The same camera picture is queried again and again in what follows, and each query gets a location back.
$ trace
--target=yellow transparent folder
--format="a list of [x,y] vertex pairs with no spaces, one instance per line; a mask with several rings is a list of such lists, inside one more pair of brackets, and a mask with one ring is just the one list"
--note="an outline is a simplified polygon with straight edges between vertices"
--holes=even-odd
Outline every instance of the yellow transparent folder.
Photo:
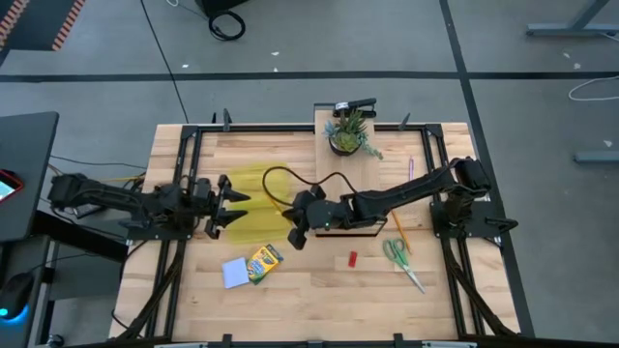
[[[290,222],[281,216],[275,202],[262,189],[262,175],[272,166],[285,166],[283,162],[258,162],[231,169],[227,176],[232,188],[251,197],[244,202],[227,204],[229,210],[245,210],[248,214],[230,223],[225,236],[235,244],[271,242],[285,239]],[[277,198],[288,201],[290,191],[288,174],[282,170],[269,173],[267,188]]]

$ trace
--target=green scissor handle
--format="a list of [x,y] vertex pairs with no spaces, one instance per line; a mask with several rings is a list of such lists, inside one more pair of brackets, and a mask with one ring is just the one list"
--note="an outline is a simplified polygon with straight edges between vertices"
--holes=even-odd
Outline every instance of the green scissor handle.
[[383,241],[383,251],[392,262],[404,269],[404,265],[408,266],[406,259],[406,244],[402,238]]

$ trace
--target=crayola box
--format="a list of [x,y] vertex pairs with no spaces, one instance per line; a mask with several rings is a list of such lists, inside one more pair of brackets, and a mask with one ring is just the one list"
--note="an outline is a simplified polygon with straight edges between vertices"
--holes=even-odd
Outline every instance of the crayola box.
[[262,246],[248,261],[250,281],[257,285],[281,261],[283,261],[283,257],[273,246]]

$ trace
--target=blue sticky notes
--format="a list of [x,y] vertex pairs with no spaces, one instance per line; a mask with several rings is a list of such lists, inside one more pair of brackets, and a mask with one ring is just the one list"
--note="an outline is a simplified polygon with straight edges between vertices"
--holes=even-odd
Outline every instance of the blue sticky notes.
[[221,265],[223,270],[223,287],[226,289],[250,282],[245,257],[228,261]]

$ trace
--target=concrete floor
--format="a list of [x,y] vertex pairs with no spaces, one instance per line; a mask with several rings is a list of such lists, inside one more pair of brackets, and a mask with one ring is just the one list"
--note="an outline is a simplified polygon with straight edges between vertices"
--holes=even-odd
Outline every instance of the concrete floor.
[[[181,2],[195,8],[192,0]],[[618,71],[619,43],[606,38],[523,35],[527,23],[566,21],[585,2],[449,4],[470,72]],[[235,10],[248,25],[235,43],[215,41],[202,19],[164,0],[145,3],[175,73],[456,70],[432,0],[249,1]],[[619,22],[619,2],[596,18],[604,20]],[[138,0],[89,0],[60,52],[12,51],[0,68],[4,75],[100,73],[166,73]],[[610,150],[619,146],[619,101],[570,101],[568,91],[581,82],[475,80],[472,86],[507,214],[520,222],[513,239],[536,335],[619,342],[613,296],[619,242],[612,235],[619,167],[571,159],[576,150],[608,149],[605,141]],[[382,120],[411,112],[411,121],[469,122],[458,80],[211,80],[178,87],[196,123],[224,107],[235,122],[308,122],[314,102],[368,97],[378,98]],[[619,82],[583,94],[618,95]],[[76,160],[144,165],[156,125],[184,122],[171,82],[0,83],[0,115],[47,110],[61,114],[53,153]],[[138,171],[53,163],[94,178]],[[52,329],[70,344],[104,340],[117,267],[100,259],[67,260],[66,267],[116,285],[60,302]],[[85,286],[77,276],[67,281],[68,289]]]

